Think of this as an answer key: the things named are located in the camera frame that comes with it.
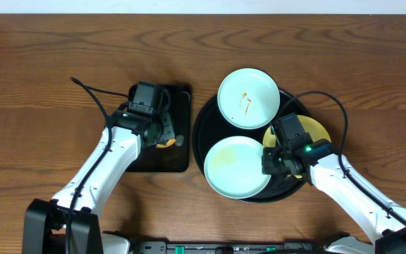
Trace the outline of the orange green scrub sponge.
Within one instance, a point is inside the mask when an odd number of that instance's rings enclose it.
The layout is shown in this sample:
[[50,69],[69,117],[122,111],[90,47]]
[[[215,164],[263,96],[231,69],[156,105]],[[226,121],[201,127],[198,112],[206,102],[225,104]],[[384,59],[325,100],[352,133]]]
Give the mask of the orange green scrub sponge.
[[157,145],[156,145],[156,147],[157,148],[167,148],[167,147],[170,147],[170,146],[172,146],[172,145],[174,145],[176,143],[176,139],[175,138],[172,138],[172,139],[170,139],[170,140],[167,140],[166,142],[163,142],[163,143],[158,143]]

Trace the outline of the light blue plate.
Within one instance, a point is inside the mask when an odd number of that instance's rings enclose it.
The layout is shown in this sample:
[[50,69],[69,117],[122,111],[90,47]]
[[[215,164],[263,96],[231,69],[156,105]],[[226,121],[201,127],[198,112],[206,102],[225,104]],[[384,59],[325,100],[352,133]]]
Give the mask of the light blue plate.
[[271,175],[262,173],[264,146],[245,136],[218,141],[204,160],[204,176],[219,194],[232,199],[251,198],[263,191]]
[[216,101],[222,116],[231,125],[252,130],[264,127],[276,117],[281,94],[265,72],[241,68],[223,79]]

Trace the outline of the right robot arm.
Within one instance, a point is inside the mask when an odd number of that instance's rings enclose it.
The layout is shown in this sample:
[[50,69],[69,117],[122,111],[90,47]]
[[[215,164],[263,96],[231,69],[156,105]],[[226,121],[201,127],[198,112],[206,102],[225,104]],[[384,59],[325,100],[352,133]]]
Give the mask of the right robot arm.
[[369,238],[362,243],[339,236],[322,245],[325,253],[406,253],[406,208],[368,182],[327,139],[309,134],[264,137],[263,169],[304,180],[333,199]]

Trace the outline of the yellow plate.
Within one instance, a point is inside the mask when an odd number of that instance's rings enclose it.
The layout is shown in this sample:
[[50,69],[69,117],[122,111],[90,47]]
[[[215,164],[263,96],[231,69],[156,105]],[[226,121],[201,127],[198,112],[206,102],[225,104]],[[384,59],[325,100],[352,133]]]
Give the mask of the yellow plate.
[[297,115],[297,117],[300,120],[304,130],[308,132],[312,138],[312,144],[306,149],[312,167],[316,165],[320,159],[328,155],[332,155],[336,149],[333,148],[333,144],[331,143],[331,138],[327,130],[318,121],[308,116]]

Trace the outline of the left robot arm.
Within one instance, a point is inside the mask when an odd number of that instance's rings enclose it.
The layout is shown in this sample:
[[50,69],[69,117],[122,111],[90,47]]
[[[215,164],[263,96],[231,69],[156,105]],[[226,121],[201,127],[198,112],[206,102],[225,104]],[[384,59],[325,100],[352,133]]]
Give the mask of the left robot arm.
[[103,233],[99,218],[125,170],[143,150],[175,137],[169,107],[125,102],[105,116],[98,145],[76,175],[49,201],[25,212],[23,253],[129,253],[130,241]]

